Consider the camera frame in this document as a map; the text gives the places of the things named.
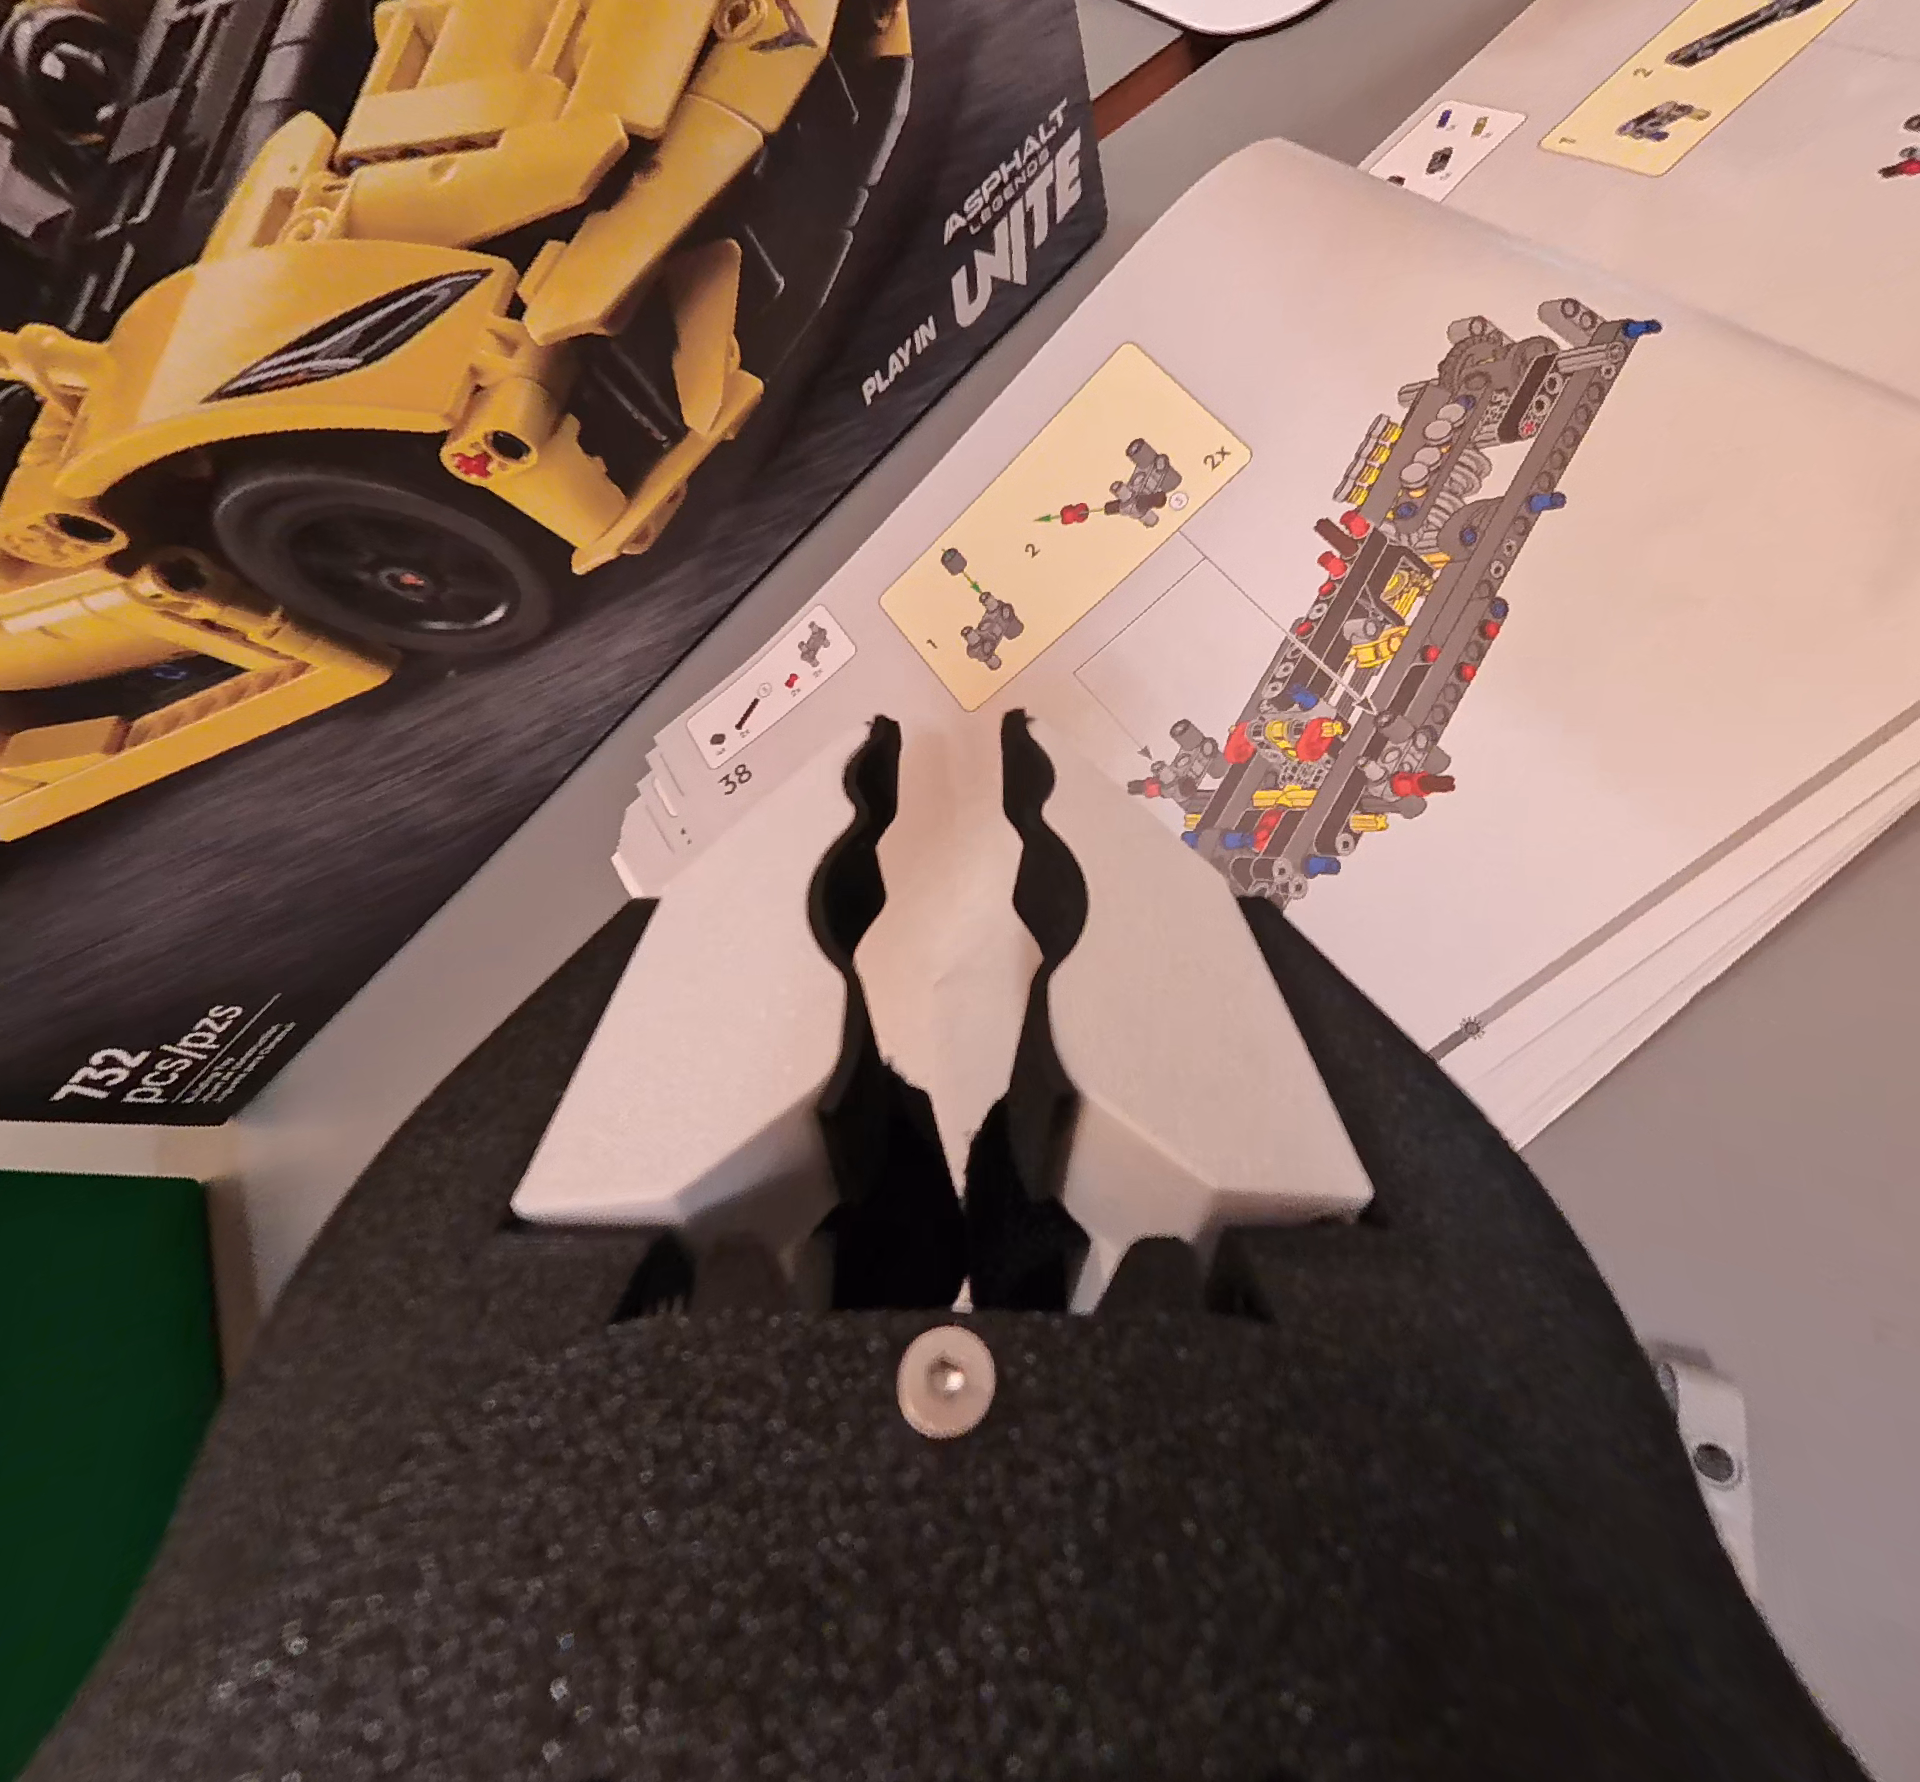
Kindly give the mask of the green plastic object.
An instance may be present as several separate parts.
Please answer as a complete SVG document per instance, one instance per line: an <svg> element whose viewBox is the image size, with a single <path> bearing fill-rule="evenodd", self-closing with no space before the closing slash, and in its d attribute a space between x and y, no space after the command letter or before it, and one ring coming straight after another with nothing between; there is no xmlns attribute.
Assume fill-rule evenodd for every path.
<svg viewBox="0 0 1920 1782"><path fill-rule="evenodd" d="M192 1177L1 1173L1 1776L154 1560L222 1390Z"/></svg>

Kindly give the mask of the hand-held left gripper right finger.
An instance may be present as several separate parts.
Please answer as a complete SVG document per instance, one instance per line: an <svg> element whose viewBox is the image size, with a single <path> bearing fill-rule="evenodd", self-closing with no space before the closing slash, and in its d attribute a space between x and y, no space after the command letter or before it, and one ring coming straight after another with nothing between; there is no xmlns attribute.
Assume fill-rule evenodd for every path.
<svg viewBox="0 0 1920 1782"><path fill-rule="evenodd" d="M1227 883L1026 712L1001 763L1039 960L968 1149L972 1304L1200 1310L1232 1230L1373 1182Z"/></svg>

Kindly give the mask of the light grey lego beam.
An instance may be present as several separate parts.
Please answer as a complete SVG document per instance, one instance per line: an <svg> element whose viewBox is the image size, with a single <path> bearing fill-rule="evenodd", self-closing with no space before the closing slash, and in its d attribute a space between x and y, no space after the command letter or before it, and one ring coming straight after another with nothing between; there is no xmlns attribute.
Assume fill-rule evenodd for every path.
<svg viewBox="0 0 1920 1782"><path fill-rule="evenodd" d="M1742 1390L1714 1362L1676 1344L1651 1343L1647 1361L1716 1536L1742 1565L1742 1576L1749 1578L1758 1555L1749 1429Z"/></svg>

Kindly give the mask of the black lego set box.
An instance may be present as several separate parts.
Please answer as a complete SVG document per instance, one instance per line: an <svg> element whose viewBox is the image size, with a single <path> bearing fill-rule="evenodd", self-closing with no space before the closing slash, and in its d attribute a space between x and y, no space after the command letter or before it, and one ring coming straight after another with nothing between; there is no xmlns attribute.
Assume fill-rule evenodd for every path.
<svg viewBox="0 0 1920 1782"><path fill-rule="evenodd" d="M5 1118L250 1102L1105 226L1071 0L5 0Z"/></svg>

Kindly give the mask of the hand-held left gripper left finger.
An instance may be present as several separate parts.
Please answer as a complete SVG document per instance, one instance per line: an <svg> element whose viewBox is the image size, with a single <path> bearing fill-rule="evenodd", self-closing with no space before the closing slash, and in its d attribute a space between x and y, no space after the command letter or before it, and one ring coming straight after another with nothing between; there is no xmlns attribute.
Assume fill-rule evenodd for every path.
<svg viewBox="0 0 1920 1782"><path fill-rule="evenodd" d="M932 1103L878 1050L854 954L883 909L898 723L870 717L732 821L648 914L509 1198L695 1257L823 1257L837 1310L944 1310L968 1222Z"/></svg>

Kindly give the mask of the lego instruction booklet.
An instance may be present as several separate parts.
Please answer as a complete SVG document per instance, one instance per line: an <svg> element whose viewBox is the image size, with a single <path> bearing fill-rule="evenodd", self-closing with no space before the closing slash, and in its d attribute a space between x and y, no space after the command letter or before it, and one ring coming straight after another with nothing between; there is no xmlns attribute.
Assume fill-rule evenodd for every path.
<svg viewBox="0 0 1920 1782"><path fill-rule="evenodd" d="M1915 0L1539 0L1367 170L1195 179L657 736L654 895L900 727L883 1041L970 1130L1024 710L1528 1137L1915 772Z"/></svg>

